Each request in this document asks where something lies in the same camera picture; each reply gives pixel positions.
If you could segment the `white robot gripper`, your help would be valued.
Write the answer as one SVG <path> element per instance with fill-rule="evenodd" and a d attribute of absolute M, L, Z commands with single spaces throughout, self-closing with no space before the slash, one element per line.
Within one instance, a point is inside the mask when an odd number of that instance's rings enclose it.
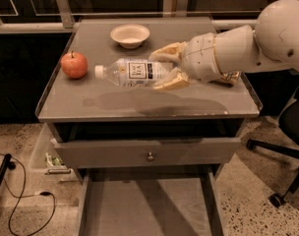
<path fill-rule="evenodd" d="M 214 34 L 206 33 L 193 37 L 190 41 L 174 42 L 161 47 L 149 56 L 151 61 L 182 62 L 182 72 L 174 68 L 163 79 L 153 84 L 155 90 L 182 89 L 191 79 L 208 83 L 221 77 L 214 54 Z"/>

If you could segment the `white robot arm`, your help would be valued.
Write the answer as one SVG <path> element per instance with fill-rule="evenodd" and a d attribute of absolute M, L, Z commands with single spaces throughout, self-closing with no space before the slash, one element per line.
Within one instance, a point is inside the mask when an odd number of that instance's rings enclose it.
<path fill-rule="evenodd" d="M 156 90 L 180 89 L 192 81 L 226 80 L 237 72 L 299 72 L 299 0 L 269 4 L 254 27 L 197 35 L 157 49 L 149 59 L 176 64 L 153 85 Z"/>

